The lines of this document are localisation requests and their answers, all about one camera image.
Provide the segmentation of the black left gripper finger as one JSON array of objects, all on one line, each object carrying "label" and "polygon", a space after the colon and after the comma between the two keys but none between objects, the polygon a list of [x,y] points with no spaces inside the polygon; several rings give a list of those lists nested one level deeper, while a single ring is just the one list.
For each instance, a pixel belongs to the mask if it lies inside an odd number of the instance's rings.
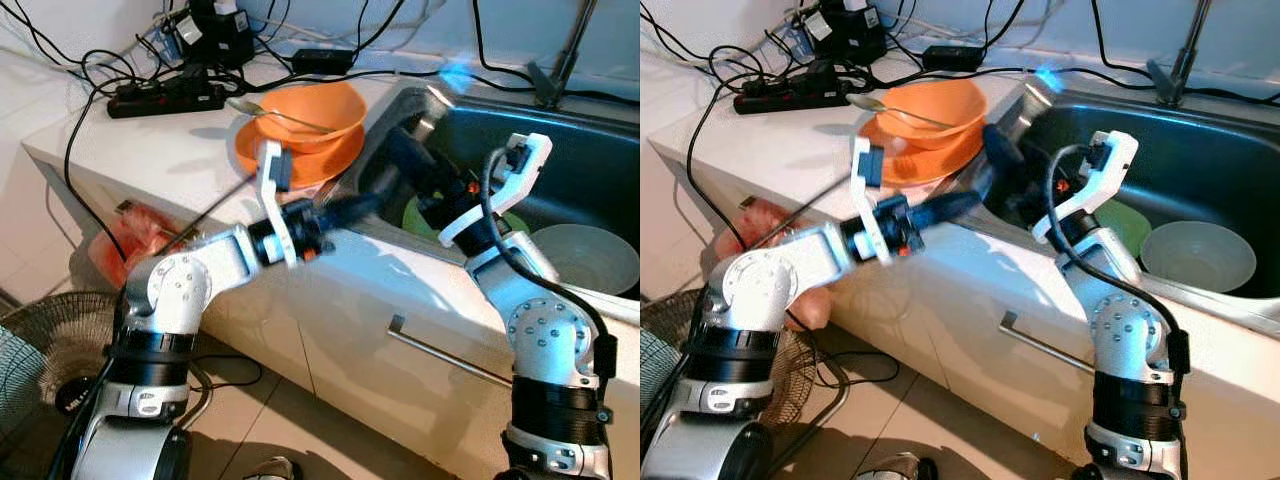
[{"label": "black left gripper finger", "polygon": [[919,207],[919,233],[924,241],[943,241],[956,234],[966,233],[961,220],[970,210],[960,212],[948,211],[946,207],[920,206]]},{"label": "black left gripper finger", "polygon": [[385,202],[385,195],[367,192],[334,197],[329,202],[330,218],[365,218],[376,212]]},{"label": "black left gripper finger", "polygon": [[927,200],[927,210],[933,216],[963,216],[983,204],[980,192],[952,191]]},{"label": "black left gripper finger", "polygon": [[326,233],[349,229],[378,211],[378,206],[328,206]]}]

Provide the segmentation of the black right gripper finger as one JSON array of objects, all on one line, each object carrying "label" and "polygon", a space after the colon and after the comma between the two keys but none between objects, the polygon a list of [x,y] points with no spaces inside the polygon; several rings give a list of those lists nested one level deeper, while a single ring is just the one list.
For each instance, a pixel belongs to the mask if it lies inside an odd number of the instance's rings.
[{"label": "black right gripper finger", "polygon": [[1020,148],[996,124],[982,127],[983,150],[993,172],[1024,172],[1028,161]]},{"label": "black right gripper finger", "polygon": [[383,141],[383,156],[416,192],[436,192],[440,180],[435,159],[403,127],[392,127]]}]

